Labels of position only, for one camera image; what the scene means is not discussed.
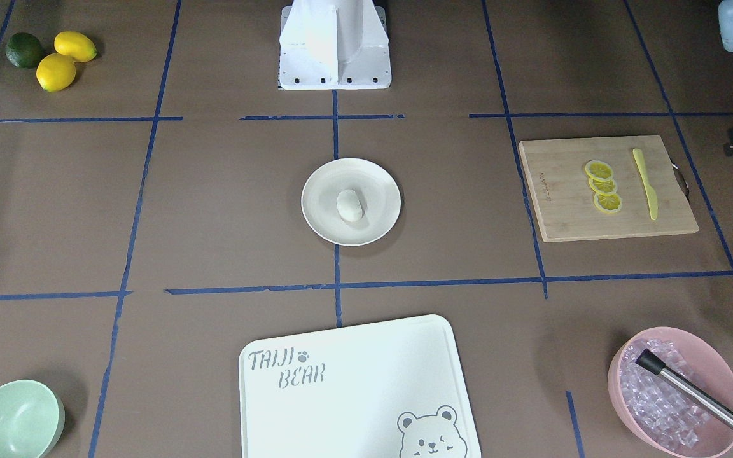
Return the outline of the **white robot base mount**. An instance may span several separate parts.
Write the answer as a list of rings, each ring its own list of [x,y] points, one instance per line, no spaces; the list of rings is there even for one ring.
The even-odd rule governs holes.
[[[294,1],[281,11],[281,90],[383,90],[391,86],[383,1]]]

